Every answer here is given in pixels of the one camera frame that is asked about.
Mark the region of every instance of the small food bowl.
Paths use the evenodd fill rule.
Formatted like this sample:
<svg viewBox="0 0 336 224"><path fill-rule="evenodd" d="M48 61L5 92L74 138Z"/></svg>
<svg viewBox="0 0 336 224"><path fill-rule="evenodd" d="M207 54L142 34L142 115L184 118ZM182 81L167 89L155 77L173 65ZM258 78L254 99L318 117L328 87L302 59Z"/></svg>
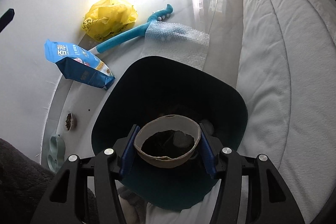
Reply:
<svg viewBox="0 0 336 224"><path fill-rule="evenodd" d="M50 137L48 166L52 172L57 173L64 164L65 142L59 135Z"/></svg>
<svg viewBox="0 0 336 224"><path fill-rule="evenodd" d="M65 119L65 128L67 129L67 131L70 131L72 129L75 129L76 126L77 126L77 119L75 115L69 112Z"/></svg>

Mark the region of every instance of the white sofa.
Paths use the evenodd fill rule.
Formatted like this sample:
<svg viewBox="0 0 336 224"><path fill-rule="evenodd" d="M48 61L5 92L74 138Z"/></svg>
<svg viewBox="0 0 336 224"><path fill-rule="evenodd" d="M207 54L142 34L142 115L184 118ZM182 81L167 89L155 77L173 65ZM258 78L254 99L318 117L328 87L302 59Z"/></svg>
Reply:
<svg viewBox="0 0 336 224"><path fill-rule="evenodd" d="M268 155L310 223L336 182L336 2L244 0L243 22L238 152Z"/></svg>

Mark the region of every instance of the blue cat food bag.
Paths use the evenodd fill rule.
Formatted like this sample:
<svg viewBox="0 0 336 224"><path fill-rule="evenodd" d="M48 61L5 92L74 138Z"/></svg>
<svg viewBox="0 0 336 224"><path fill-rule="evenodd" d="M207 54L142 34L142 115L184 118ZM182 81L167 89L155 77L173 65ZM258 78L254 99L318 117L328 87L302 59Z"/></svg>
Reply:
<svg viewBox="0 0 336 224"><path fill-rule="evenodd" d="M109 89L115 77L110 69L94 54L72 43L51 42L44 44L45 57L55 63L66 79Z"/></svg>

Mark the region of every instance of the teal foam stick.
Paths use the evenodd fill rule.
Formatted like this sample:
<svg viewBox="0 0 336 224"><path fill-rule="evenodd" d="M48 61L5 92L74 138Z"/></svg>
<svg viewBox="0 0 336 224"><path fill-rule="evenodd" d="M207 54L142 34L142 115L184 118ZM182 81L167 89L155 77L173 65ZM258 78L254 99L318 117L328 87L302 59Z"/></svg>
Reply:
<svg viewBox="0 0 336 224"><path fill-rule="evenodd" d="M89 50L89 52L93 53L94 55L100 54L105 52L106 50L115 47L116 45L119 45L123 42L126 42L132 38L135 37L144 37L146 30L149 26L149 24L154 20L161 21L165 17L169 16L173 12L173 7L170 4L167 4L166 9L162 9L160 11L157 11L153 13L147 20L145 24L142 24L138 27L135 27L133 29L130 29L126 32L122 32L121 34L116 35L115 37L112 37L103 43L97 45L96 47Z"/></svg>

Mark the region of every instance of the dark fabric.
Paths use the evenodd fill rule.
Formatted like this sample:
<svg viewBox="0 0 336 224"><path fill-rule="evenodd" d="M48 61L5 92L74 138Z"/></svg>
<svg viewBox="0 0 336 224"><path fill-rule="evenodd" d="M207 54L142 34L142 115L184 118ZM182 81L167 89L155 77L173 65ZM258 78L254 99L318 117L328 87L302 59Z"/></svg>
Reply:
<svg viewBox="0 0 336 224"><path fill-rule="evenodd" d="M54 173L0 139L0 223L29 224ZM88 190L91 223L99 223L95 196Z"/></svg>

